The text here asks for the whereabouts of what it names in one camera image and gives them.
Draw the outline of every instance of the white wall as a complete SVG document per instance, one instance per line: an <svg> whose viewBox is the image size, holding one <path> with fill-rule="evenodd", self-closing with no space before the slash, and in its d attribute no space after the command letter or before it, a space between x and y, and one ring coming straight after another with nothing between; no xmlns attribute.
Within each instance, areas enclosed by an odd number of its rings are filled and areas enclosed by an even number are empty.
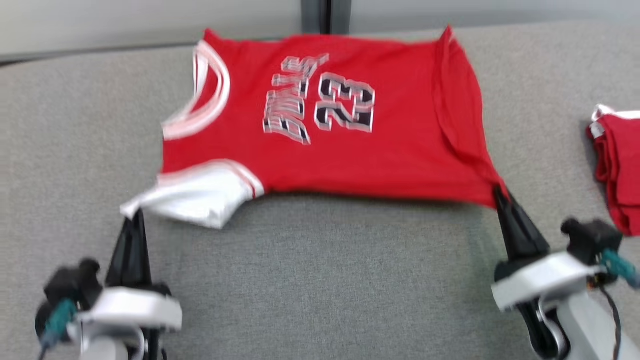
<svg viewBox="0 0 640 360"><path fill-rule="evenodd" d="M194 43L301 31L300 0L1 0L0 60L25 54Z"/></svg>
<svg viewBox="0 0 640 360"><path fill-rule="evenodd" d="M565 19L640 22L640 0L351 0L351 33Z"/></svg>

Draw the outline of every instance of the red fabric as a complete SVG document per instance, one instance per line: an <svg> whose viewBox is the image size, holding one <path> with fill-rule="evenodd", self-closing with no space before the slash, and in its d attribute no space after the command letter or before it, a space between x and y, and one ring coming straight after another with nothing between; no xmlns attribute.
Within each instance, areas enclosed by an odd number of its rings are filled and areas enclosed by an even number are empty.
<svg viewBox="0 0 640 360"><path fill-rule="evenodd" d="M594 139L596 179L607 186L609 213L627 236L640 235L640 119L604 115L604 135ZM593 139L590 129L587 134Z"/></svg>
<svg viewBox="0 0 640 360"><path fill-rule="evenodd" d="M210 30L204 39L228 67L230 97L205 129L164 141L162 174L230 159L253 172L266 192L456 200L495 208L492 189L505 187L486 148L480 87L450 28L440 40L416 44L322 35L236 42ZM274 85L273 77L291 75L281 68L283 61L322 54L329 58L308 79L304 111L296 119L308 143L269 133L267 93L287 90ZM340 123L335 114L330 130L318 124L317 107L326 100L321 77L327 74L373 89L367 102L364 91L343 97L341 87L331 85L349 114L360 96L359 106L373 109L369 131ZM210 86L216 84L205 85L207 94Z"/></svg>
<svg viewBox="0 0 640 360"><path fill-rule="evenodd" d="M213 97L214 92L216 91L216 86L218 85L218 78L216 74L212 71L207 73L207 86L202 89L202 94L198 98L198 101L191 109L191 112L194 113L202 108L208 101Z"/></svg>

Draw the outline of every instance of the wire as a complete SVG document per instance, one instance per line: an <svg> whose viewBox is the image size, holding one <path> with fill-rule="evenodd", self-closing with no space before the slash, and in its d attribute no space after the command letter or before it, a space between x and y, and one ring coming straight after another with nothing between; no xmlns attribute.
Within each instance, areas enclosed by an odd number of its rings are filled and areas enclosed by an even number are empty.
<svg viewBox="0 0 640 360"><path fill-rule="evenodd" d="M47 355L47 350L49 348L47 347L42 347L42 350L40 351L40 355L38 355L38 360L44 360L45 355Z"/></svg>
<svg viewBox="0 0 640 360"><path fill-rule="evenodd" d="M633 289L640 290L640 272L636 271L636 267L623 259L617 252L605 249L602 252L600 263L607 267L610 274L621 276Z"/></svg>
<svg viewBox="0 0 640 360"><path fill-rule="evenodd" d="M600 287L600 291L607 297L611 311L613 311L613 321L616 323L616 344L613 348L613 360L618 360L620 356L620 343L622 342L622 324L620 323L620 314L618 313L618 307L611 298L611 295L605 290L604 286Z"/></svg>

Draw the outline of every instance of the black cable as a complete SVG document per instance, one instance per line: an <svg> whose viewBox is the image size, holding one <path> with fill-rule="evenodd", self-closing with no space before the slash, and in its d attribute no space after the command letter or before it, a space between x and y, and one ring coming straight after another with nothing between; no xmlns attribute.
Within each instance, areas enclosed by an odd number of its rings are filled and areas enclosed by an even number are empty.
<svg viewBox="0 0 640 360"><path fill-rule="evenodd" d="M618 313L616 303L613 301L607 290L605 290L604 286L600 287L600 291L602 291L604 296L607 297L609 306L611 306L611 311L613 311L613 321L616 323L616 344L613 348L613 360L618 360L618 356L620 355L620 343L622 342L622 324L620 323L620 314Z"/></svg>
<svg viewBox="0 0 640 360"><path fill-rule="evenodd" d="M44 360L44 356L47 355L47 348L43 347L38 356L38 360Z"/></svg>

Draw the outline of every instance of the white neckline trim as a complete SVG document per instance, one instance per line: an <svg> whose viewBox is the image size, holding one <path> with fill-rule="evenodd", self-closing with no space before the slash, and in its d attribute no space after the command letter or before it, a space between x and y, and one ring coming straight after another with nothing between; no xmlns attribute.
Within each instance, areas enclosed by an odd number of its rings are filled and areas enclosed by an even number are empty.
<svg viewBox="0 0 640 360"><path fill-rule="evenodd" d="M213 123L227 105L231 91L231 78L227 65L220 55L204 40L201 40L194 50L193 65L193 98L182 111L163 123L165 140L184 138L200 132L209 124ZM195 113L190 113L202 94L209 69L213 70L218 77L216 92L207 104Z"/></svg>

